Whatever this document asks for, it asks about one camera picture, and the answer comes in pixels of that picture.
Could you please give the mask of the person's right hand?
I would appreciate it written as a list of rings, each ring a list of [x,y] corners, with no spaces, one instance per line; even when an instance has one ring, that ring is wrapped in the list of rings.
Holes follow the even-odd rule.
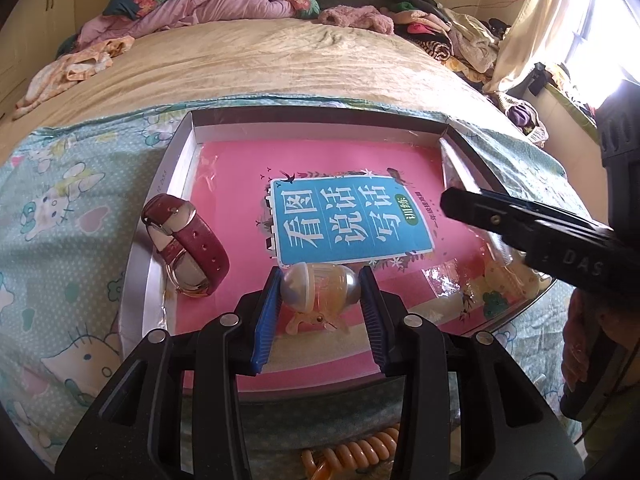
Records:
[[[563,328],[561,370],[569,392],[587,380],[591,346],[599,330],[599,312],[593,298],[576,288],[570,297]]]

